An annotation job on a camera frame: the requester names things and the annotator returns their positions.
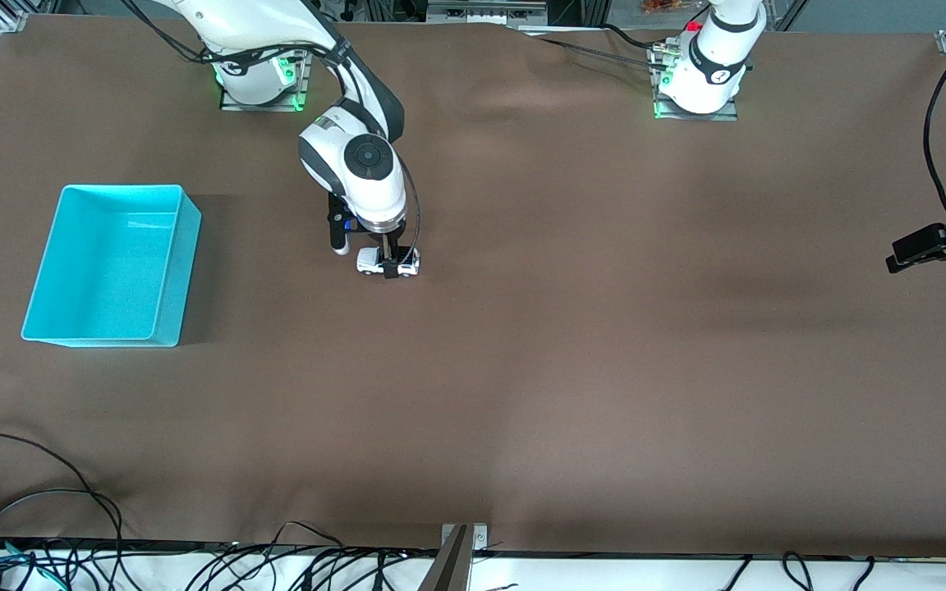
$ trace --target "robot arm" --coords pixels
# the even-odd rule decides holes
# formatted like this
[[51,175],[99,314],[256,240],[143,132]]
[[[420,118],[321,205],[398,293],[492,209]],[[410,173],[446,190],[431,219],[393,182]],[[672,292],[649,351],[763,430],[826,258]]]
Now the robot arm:
[[659,89],[688,112],[723,108],[739,93],[746,58],[765,30],[762,0],[710,0],[701,30],[681,34],[681,59]]
[[[180,12],[207,49],[225,57],[214,63],[215,71],[229,94],[244,102],[268,102],[283,90],[266,57],[287,48],[308,48],[319,57],[341,83],[342,97],[301,132],[299,155],[330,192],[333,220],[345,222],[332,224],[331,246],[346,254],[347,232],[371,232],[382,244],[387,277],[399,254],[417,256],[397,246],[405,227],[406,190],[391,142],[404,132],[404,106],[325,16],[307,0],[155,1]],[[335,199],[344,207],[335,210]]]

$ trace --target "turquoise plastic bin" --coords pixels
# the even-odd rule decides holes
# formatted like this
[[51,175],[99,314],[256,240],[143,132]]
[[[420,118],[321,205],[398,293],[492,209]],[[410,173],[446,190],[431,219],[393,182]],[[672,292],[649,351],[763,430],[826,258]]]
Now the turquoise plastic bin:
[[177,185],[61,190],[21,337],[65,347],[172,347],[202,214]]

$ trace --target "white toy car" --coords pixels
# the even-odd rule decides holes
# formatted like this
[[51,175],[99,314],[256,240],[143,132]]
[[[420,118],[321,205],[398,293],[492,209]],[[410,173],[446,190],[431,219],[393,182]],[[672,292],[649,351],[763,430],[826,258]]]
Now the white toy car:
[[[418,250],[416,250],[405,263],[399,266],[397,271],[401,274],[401,277],[416,276],[418,274],[419,258]],[[382,250],[378,246],[360,248],[360,253],[356,255],[356,270],[364,274],[385,273],[386,269],[382,266]]]

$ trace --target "brown table surface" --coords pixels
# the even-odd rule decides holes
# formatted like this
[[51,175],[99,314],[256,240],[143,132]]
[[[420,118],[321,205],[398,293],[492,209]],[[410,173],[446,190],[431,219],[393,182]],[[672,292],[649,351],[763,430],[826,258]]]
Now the brown table surface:
[[[183,22],[169,29],[192,40]],[[946,264],[924,34],[767,34],[735,124],[657,121],[646,75],[492,25],[347,26],[406,105],[423,273],[332,254],[303,113],[219,112],[134,20],[0,45],[0,429],[89,472],[131,538],[946,555]],[[635,57],[600,34],[570,40]],[[935,148],[946,179],[946,93]],[[204,215],[181,345],[19,337],[60,188],[179,183]],[[0,506],[72,483],[0,442]],[[0,534],[110,535],[89,501]],[[288,541],[311,541],[290,532]]]

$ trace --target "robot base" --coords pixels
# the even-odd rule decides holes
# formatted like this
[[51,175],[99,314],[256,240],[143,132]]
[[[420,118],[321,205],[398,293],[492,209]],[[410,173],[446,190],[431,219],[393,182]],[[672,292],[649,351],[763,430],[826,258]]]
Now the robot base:
[[[690,31],[684,31],[682,36],[691,37]],[[654,48],[647,49],[649,61],[652,63],[661,63],[668,68],[674,68],[681,56],[681,37],[669,37],[667,41],[656,44]],[[716,112],[709,112],[701,115],[698,112],[688,112],[680,108],[673,98],[669,98],[666,93],[660,90],[662,84],[669,82],[671,70],[652,71],[652,94],[654,95],[654,112],[656,119],[681,119],[686,121],[736,121],[736,100],[729,98],[728,101]]]
[[228,90],[225,90],[218,82],[218,88],[221,89],[221,101],[218,107],[222,111],[249,111],[249,112],[300,112],[305,111],[305,97],[309,93],[309,76],[312,72],[312,55],[308,52],[297,52],[296,56],[300,59],[294,63],[282,65],[283,75],[289,75],[294,79],[294,83],[289,89],[286,89],[274,101],[260,105],[249,105],[236,101]]

